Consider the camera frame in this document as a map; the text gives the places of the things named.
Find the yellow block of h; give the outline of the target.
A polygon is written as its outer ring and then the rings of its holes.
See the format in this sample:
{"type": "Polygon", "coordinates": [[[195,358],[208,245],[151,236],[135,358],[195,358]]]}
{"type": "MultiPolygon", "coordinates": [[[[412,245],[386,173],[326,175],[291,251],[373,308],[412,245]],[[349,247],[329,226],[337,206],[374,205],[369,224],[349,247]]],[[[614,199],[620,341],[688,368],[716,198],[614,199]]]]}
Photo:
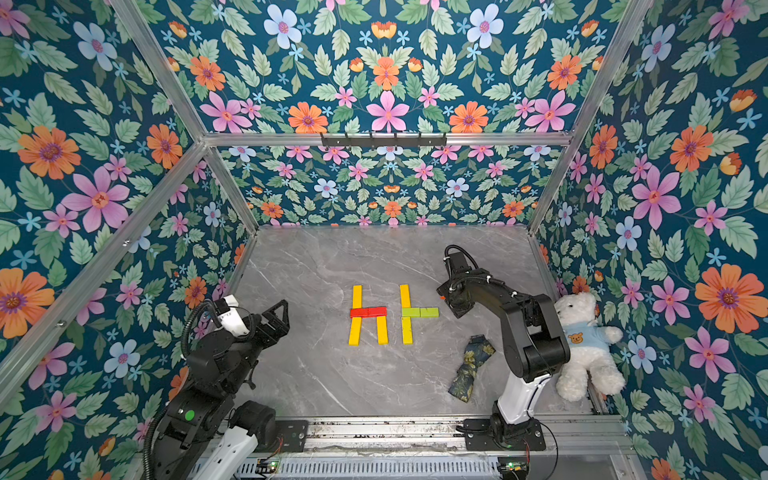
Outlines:
{"type": "Polygon", "coordinates": [[[355,285],[353,287],[353,295],[352,295],[352,308],[353,309],[359,309],[362,307],[363,304],[363,287],[361,285],[355,285]]]}

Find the small red block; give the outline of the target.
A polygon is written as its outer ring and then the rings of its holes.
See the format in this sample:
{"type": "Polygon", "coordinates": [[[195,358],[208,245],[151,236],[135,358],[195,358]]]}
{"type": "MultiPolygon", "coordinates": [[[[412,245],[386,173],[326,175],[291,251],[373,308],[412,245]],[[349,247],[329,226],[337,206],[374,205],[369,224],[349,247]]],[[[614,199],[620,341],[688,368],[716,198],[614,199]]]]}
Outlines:
{"type": "Polygon", "coordinates": [[[367,311],[369,317],[385,317],[387,315],[386,307],[371,307],[367,311]]]}

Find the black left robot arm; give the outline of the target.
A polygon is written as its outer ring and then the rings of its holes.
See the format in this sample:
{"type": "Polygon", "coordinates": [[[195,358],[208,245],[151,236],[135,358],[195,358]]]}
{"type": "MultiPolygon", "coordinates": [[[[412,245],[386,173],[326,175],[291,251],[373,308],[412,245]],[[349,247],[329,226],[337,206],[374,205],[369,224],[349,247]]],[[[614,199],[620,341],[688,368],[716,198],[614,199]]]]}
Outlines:
{"type": "Polygon", "coordinates": [[[285,445],[273,408],[235,403],[260,354],[290,331],[289,306],[261,313],[234,296],[205,299],[189,313],[181,334],[187,380],[148,427],[142,453],[146,479],[230,479],[258,450],[276,456],[285,445]]]}

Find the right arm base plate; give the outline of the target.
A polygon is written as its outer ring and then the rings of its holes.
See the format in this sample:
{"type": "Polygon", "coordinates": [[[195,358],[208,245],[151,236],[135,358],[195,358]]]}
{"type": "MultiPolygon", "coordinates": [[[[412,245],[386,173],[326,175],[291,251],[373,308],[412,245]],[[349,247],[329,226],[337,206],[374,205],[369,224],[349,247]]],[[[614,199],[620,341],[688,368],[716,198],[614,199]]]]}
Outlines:
{"type": "Polygon", "coordinates": [[[542,425],[537,419],[507,424],[499,415],[489,419],[465,419],[456,427],[468,451],[532,451],[546,449],[542,425]]]}

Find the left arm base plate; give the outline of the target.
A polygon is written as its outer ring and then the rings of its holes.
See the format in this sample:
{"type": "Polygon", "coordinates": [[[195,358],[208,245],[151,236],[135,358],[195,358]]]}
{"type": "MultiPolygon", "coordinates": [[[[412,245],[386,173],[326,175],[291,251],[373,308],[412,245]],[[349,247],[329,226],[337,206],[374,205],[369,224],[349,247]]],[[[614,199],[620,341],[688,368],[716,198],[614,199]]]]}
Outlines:
{"type": "Polygon", "coordinates": [[[263,451],[268,453],[301,453],[308,437],[309,422],[299,420],[276,420],[271,436],[263,451]]]}

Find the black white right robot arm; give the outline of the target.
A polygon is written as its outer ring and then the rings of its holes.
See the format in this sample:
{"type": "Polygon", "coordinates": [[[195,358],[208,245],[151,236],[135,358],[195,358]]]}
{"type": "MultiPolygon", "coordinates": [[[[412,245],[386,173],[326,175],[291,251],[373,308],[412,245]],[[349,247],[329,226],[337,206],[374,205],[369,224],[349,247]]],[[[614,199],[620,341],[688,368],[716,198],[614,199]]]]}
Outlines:
{"type": "Polygon", "coordinates": [[[449,245],[443,262],[448,279],[437,288],[451,313],[461,318],[480,305],[499,319],[500,351],[509,369],[488,421],[466,420],[457,430],[469,450],[527,448],[542,451],[542,423],[534,416],[544,387],[570,359],[553,300],[520,292],[479,267],[462,247],[449,245]]]}

